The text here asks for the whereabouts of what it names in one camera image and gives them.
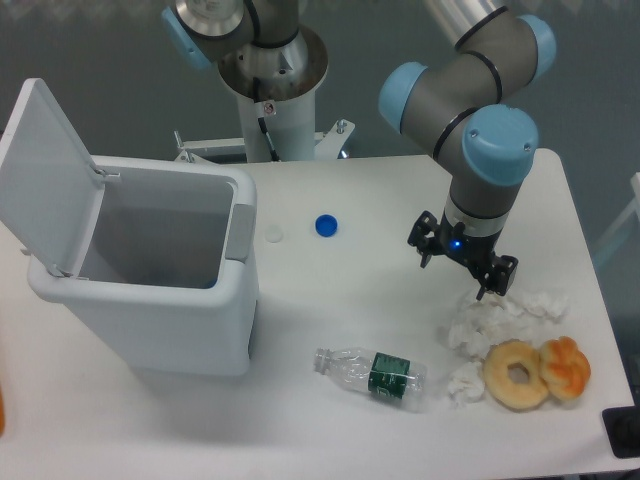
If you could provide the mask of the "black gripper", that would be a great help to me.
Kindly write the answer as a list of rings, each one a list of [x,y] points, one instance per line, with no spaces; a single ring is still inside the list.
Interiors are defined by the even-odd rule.
[[[461,222],[453,226],[447,219],[443,219],[439,225],[431,212],[423,211],[416,219],[407,243],[419,253],[421,268],[425,268],[433,256],[445,255],[473,274],[482,274],[478,279],[480,288],[477,300],[481,300],[486,293],[505,296],[515,280],[518,259],[509,255],[495,255],[499,233],[469,236],[465,233],[465,227]]]

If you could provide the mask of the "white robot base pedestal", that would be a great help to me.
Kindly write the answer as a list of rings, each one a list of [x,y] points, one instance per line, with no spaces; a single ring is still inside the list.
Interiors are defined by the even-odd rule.
[[[218,62],[236,98],[249,163],[315,157],[315,94],[327,70],[323,41],[303,25],[283,46],[247,44]]]

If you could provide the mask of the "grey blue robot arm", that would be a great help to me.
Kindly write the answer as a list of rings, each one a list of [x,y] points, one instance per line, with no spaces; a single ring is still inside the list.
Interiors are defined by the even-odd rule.
[[[553,64],[547,23],[515,16],[500,1],[431,1],[429,12],[456,57],[432,70],[417,62],[385,80],[378,109],[451,176],[441,217],[422,213],[408,237],[423,262],[443,255],[465,267],[481,294],[505,295],[516,258],[497,240],[539,144],[538,129],[507,96]],[[196,69],[216,66],[235,94],[247,159],[309,160],[315,155],[313,104],[328,69],[322,40],[300,20],[295,1],[173,1],[162,20]]]

